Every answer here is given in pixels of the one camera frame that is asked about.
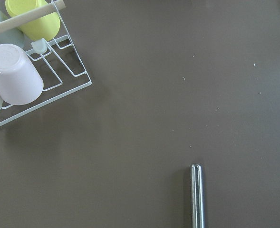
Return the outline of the yellow plastic cup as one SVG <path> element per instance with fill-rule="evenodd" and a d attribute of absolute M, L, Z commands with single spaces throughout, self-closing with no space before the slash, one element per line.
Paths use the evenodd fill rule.
<path fill-rule="evenodd" d="M 5 7 L 11 17 L 48 5 L 45 0 L 6 0 Z M 52 40 L 60 30 L 60 18 L 56 12 L 21 25 L 20 30 L 32 41 L 44 38 Z"/>

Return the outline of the pink plastic cup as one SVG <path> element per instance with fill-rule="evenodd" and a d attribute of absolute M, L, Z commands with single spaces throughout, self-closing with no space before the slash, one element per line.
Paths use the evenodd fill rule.
<path fill-rule="evenodd" d="M 11 105 L 26 105 L 43 92 L 44 82 L 26 52 L 0 44 L 0 96 Z"/>

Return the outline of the steel muddler black tip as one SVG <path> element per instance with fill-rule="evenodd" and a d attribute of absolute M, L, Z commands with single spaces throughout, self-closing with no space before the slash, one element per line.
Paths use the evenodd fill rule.
<path fill-rule="evenodd" d="M 192 227 L 205 227 L 203 170 L 201 165 L 190 166 L 191 200 L 192 200 Z"/>

